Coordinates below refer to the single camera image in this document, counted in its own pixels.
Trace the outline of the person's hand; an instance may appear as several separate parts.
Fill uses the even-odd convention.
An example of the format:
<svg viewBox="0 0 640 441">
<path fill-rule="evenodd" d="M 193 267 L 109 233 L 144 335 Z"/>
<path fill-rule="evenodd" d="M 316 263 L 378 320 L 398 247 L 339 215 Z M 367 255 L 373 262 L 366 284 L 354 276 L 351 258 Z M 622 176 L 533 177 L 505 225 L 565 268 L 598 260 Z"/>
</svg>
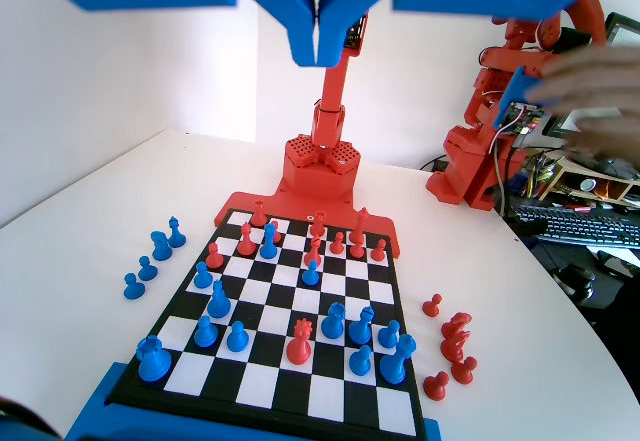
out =
<svg viewBox="0 0 640 441">
<path fill-rule="evenodd" d="M 529 102 L 553 115 L 617 109 L 607 117 L 580 117 L 566 148 L 620 158 L 639 166 L 639 47 L 589 46 L 561 55 L 542 68 L 543 79 L 526 92 Z"/>
</svg>

